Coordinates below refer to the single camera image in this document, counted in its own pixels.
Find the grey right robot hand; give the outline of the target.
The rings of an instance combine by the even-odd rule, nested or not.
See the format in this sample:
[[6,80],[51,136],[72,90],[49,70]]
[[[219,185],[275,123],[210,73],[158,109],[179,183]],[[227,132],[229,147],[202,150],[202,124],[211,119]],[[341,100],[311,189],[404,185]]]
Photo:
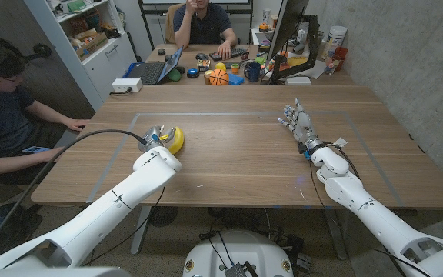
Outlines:
[[285,118],[279,118],[278,121],[293,134],[301,154],[305,151],[312,154],[324,146],[323,141],[314,132],[311,119],[298,98],[295,99],[295,106],[284,107],[284,115]]

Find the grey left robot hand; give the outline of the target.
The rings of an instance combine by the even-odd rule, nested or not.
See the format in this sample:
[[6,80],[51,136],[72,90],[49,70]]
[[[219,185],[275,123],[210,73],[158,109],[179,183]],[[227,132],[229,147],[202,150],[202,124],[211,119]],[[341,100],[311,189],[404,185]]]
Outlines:
[[138,148],[142,152],[147,152],[154,147],[165,146],[175,137],[175,131],[176,128],[154,125],[142,136],[145,143],[138,142]]

